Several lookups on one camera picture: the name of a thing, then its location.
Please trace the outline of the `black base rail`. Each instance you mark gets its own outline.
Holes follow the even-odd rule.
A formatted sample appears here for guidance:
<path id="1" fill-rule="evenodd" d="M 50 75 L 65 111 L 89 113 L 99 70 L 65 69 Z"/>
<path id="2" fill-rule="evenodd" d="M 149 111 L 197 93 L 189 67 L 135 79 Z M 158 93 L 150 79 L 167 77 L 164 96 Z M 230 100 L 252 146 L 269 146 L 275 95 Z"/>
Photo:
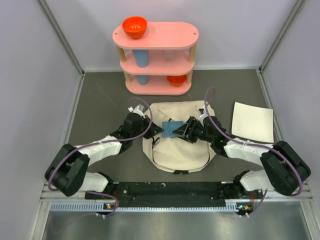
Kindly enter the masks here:
<path id="1" fill-rule="evenodd" d="M 192 182 L 112 182 L 102 191 L 118 200 L 137 199 L 146 196 L 208 196 L 213 200 L 237 198 L 232 183 L 219 181 Z"/>

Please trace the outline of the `orange bowl bottom shelf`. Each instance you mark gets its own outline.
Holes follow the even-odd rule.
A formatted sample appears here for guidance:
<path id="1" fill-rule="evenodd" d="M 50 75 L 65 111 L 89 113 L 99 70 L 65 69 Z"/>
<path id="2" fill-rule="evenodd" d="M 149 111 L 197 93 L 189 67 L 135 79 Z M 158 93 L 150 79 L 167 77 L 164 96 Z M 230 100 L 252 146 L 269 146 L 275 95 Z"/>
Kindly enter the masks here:
<path id="1" fill-rule="evenodd" d="M 166 79 L 173 86 L 181 86 L 187 81 L 187 75 L 168 75 Z"/>

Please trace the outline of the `clear glass cup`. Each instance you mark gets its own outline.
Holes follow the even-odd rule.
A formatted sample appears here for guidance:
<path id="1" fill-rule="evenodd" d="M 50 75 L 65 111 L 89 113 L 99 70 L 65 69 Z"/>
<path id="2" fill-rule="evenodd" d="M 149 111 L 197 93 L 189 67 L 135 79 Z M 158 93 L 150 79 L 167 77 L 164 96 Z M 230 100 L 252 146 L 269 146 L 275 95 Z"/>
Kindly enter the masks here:
<path id="1" fill-rule="evenodd" d="M 172 61 L 176 57 L 176 51 L 175 50 L 163 50 L 163 57 L 166 61 Z"/>

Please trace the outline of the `orange bowl on shelf top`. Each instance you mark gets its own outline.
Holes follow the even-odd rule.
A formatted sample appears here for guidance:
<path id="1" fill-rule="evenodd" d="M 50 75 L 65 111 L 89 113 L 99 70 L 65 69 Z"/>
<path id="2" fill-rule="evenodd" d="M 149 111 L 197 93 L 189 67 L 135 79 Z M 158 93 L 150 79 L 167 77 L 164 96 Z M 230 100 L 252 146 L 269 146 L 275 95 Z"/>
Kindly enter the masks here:
<path id="1" fill-rule="evenodd" d="M 142 16 L 130 16 L 122 22 L 124 33 L 132 39 L 140 39 L 147 31 L 148 21 Z"/>

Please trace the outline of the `blue cup bottom shelf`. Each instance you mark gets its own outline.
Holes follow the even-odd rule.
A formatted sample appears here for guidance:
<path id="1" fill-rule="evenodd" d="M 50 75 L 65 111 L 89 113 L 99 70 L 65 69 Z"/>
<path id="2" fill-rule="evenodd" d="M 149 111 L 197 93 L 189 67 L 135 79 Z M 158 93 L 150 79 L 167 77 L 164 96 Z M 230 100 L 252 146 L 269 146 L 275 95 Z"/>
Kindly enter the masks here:
<path id="1" fill-rule="evenodd" d="M 149 76 L 148 75 L 136 75 L 135 78 L 136 78 L 137 82 L 143 86 L 148 83 Z"/>

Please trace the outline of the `pink three-tier shelf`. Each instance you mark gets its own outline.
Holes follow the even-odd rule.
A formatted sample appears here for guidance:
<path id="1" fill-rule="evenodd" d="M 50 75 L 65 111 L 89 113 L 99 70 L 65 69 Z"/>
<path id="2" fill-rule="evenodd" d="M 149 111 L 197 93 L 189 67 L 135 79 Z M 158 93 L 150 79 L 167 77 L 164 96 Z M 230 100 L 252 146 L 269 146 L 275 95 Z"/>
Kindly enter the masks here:
<path id="1" fill-rule="evenodd" d="M 125 86 L 136 95 L 183 95 L 192 85 L 196 61 L 198 29 L 183 21 L 150 21 L 143 37 L 133 39 L 118 26 L 112 33 Z M 138 67 L 132 50 L 148 50 L 148 66 Z M 175 50 L 174 60 L 165 60 L 163 50 Z M 148 83 L 140 85 L 136 75 L 147 75 Z M 180 86 L 171 85 L 167 76 L 187 75 Z"/>

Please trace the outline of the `blue cup shelf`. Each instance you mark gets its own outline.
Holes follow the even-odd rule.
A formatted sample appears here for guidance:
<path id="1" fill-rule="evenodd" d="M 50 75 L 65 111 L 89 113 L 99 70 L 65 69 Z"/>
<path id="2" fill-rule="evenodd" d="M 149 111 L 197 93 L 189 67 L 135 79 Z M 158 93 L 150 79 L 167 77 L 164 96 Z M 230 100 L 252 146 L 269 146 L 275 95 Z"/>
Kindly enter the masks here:
<path id="1" fill-rule="evenodd" d="M 143 86 L 148 83 L 149 76 L 148 75 L 136 75 L 135 78 L 136 78 L 137 82 Z"/>
<path id="2" fill-rule="evenodd" d="M 149 51 L 146 49 L 133 49 L 136 64 L 140 68 L 145 68 L 149 64 Z"/>

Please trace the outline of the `white square board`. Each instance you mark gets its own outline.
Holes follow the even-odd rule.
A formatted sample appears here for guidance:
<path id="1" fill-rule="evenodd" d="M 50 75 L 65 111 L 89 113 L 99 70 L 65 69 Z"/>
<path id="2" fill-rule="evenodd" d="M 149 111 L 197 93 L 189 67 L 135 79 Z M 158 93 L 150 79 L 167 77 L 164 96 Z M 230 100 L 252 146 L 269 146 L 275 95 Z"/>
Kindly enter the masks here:
<path id="1" fill-rule="evenodd" d="M 262 143 L 274 142 L 274 110 L 234 103 L 231 134 Z"/>

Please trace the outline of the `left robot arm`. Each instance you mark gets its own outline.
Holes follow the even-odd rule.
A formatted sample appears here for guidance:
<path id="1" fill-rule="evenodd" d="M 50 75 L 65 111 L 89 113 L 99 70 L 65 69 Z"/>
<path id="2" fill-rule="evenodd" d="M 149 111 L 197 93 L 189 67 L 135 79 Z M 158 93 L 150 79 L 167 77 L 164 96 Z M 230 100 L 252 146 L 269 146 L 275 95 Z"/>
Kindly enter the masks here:
<path id="1" fill-rule="evenodd" d="M 136 139 L 151 139 L 163 131 L 147 115 L 131 112 L 116 131 L 101 140 L 80 146 L 63 145 L 45 172 L 48 189 L 66 197 L 89 191 L 109 198 L 114 191 L 111 180 L 102 173 L 88 172 L 88 167 L 125 152 Z"/>

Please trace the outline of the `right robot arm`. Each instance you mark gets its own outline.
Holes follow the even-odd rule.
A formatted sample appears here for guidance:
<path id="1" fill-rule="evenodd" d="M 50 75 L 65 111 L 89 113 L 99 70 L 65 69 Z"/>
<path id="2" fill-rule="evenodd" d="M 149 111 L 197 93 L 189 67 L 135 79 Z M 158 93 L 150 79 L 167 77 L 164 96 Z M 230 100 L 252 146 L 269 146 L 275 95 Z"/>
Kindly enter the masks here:
<path id="1" fill-rule="evenodd" d="M 274 189 L 281 195 L 295 196 L 311 175 L 311 169 L 287 142 L 261 144 L 231 137 L 215 116 L 203 119 L 191 116 L 172 133 L 192 144 L 198 140 L 207 142 L 219 156 L 261 166 L 260 171 L 245 171 L 235 178 L 239 182 L 233 185 L 233 192 L 239 198 L 260 189 Z"/>

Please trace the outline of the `small teal notebook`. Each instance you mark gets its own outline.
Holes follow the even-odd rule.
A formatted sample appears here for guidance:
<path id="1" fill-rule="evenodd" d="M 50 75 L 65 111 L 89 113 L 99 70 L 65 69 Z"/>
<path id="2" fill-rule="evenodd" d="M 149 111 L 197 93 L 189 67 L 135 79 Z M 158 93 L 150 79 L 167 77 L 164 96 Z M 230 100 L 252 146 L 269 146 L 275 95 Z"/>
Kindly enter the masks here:
<path id="1" fill-rule="evenodd" d="M 173 131 L 178 129 L 184 124 L 183 121 L 163 121 L 162 122 L 162 137 L 163 138 L 176 138 L 177 136 L 173 134 Z"/>

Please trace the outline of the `cream canvas backpack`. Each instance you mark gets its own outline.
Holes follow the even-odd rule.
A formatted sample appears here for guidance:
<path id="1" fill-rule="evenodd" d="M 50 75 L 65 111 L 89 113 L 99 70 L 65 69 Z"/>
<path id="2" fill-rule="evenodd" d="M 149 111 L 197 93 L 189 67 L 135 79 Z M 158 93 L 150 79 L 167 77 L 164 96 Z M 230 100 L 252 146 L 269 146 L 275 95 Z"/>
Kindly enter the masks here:
<path id="1" fill-rule="evenodd" d="M 199 109 L 205 106 L 203 100 L 184 102 L 158 102 L 150 105 L 145 115 L 152 114 L 152 121 L 161 126 L 167 121 L 186 122 L 190 117 L 198 119 Z M 216 153 L 210 144 L 198 140 L 189 143 L 178 137 L 162 137 L 159 134 L 151 139 L 142 139 L 142 150 L 147 158 L 160 170 L 173 173 L 175 171 L 198 172 L 204 169 Z"/>

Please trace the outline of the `blue cup middle shelf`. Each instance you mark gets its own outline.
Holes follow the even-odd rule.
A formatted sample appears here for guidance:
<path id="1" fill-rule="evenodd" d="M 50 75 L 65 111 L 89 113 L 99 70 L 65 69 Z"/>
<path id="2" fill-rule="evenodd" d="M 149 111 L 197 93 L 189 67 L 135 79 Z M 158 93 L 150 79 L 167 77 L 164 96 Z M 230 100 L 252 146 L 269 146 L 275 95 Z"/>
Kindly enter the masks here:
<path id="1" fill-rule="evenodd" d="M 140 68 L 145 68 L 149 64 L 149 51 L 146 49 L 133 49 L 136 64 Z"/>

